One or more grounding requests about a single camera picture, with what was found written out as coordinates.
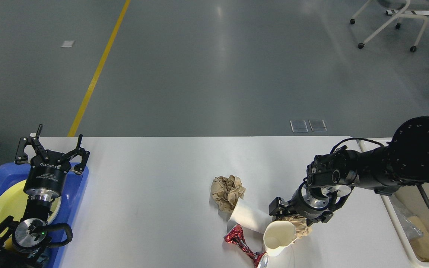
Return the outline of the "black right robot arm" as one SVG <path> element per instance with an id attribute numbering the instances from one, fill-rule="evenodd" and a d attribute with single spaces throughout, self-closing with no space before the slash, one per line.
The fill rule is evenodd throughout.
<path id="1" fill-rule="evenodd" d="M 300 216 L 306 224 L 327 223 L 354 188 L 391 196 L 404 186 L 415 186 L 429 209 L 422 185 L 429 184 L 429 116 L 404 122 L 388 145 L 364 152 L 349 150 L 343 142 L 329 154 L 316 155 L 291 200 L 276 197 L 268 207 L 274 220 Z"/>

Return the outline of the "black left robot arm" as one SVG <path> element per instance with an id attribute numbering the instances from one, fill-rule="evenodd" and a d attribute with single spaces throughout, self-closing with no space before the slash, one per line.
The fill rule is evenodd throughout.
<path id="1" fill-rule="evenodd" d="M 66 246 L 73 239 L 70 224 L 50 224 L 49 216 L 68 173 L 82 175 L 90 152 L 82 147 L 82 134 L 69 152 L 45 149 L 39 141 L 42 128 L 40 124 L 34 136 L 19 139 L 14 163 L 30 165 L 23 188 L 28 198 L 20 220 L 7 216 L 0 223 L 0 268 L 42 268 L 47 249 Z"/>

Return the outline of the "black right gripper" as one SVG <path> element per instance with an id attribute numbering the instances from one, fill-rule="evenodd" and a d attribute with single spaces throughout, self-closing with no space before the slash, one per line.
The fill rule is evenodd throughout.
<path id="1" fill-rule="evenodd" d="M 307 218 L 306 224 L 311 227 L 315 223 L 327 223 L 334 213 L 330 209 L 332 198 L 322 194 L 319 188 L 308 188 L 303 182 L 290 201 L 276 197 L 268 206 L 268 214 L 279 220 L 283 217 L 299 215 Z"/>

